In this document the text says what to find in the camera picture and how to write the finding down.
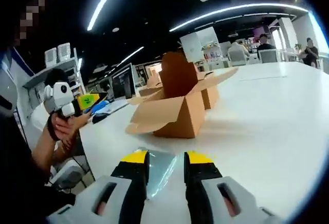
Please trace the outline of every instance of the black ceiling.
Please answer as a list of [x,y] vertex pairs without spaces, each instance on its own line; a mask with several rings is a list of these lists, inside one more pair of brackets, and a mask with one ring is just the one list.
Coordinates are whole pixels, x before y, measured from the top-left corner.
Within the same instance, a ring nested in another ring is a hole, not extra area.
[[[111,66],[141,46],[144,49],[130,59],[133,64],[153,61],[158,55],[177,50],[181,36],[195,31],[209,22],[241,14],[277,12],[300,16],[303,12],[289,8],[245,8],[227,11],[191,23],[174,32],[169,30],[202,14],[225,7],[250,3],[285,3],[306,7],[301,0],[107,0],[92,31],[87,26],[99,0],[46,0],[44,12],[39,14],[38,26],[27,33],[18,50],[35,72],[44,68],[44,51],[70,42],[78,56],[84,59],[84,81],[94,78],[93,70],[100,63]],[[238,31],[249,36],[251,29],[269,25],[278,16],[262,15],[237,18],[216,23],[218,39],[227,41],[227,35]]]

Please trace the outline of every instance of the computer screen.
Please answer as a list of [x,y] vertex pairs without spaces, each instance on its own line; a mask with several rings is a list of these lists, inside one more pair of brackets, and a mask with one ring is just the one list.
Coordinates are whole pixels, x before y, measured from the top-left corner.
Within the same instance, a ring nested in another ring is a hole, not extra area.
[[117,70],[112,75],[112,88],[114,98],[126,97],[126,99],[129,99],[136,94],[131,63]]

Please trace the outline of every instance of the black wristband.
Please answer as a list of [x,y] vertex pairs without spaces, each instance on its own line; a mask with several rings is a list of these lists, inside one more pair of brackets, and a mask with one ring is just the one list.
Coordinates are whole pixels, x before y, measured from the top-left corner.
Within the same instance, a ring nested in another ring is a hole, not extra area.
[[51,122],[51,117],[52,115],[54,114],[54,112],[52,112],[49,117],[48,117],[48,120],[47,120],[47,128],[48,128],[48,131],[49,131],[49,134],[51,136],[51,138],[54,140],[54,141],[59,141],[59,138],[56,136],[55,134],[55,131],[53,129],[53,125],[52,125],[52,122]]

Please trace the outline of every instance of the yellow label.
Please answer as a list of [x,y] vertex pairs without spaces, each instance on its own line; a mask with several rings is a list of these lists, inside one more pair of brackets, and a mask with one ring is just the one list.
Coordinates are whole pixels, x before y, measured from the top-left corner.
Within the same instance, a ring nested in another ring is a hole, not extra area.
[[187,154],[189,155],[191,164],[213,163],[211,159],[195,151],[187,151]]
[[78,103],[81,110],[90,108],[99,99],[98,94],[86,94],[78,97]]
[[127,155],[121,159],[124,162],[131,162],[131,163],[144,163],[145,155],[148,151],[136,151],[130,155]]

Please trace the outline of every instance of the wrist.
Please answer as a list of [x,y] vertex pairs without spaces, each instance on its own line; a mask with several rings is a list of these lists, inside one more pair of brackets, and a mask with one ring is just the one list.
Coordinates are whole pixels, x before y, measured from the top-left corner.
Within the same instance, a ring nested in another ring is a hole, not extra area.
[[44,137],[44,139],[46,139],[46,141],[51,141],[53,143],[56,143],[56,141],[53,140],[53,138],[51,137],[47,126],[43,128],[42,136]]

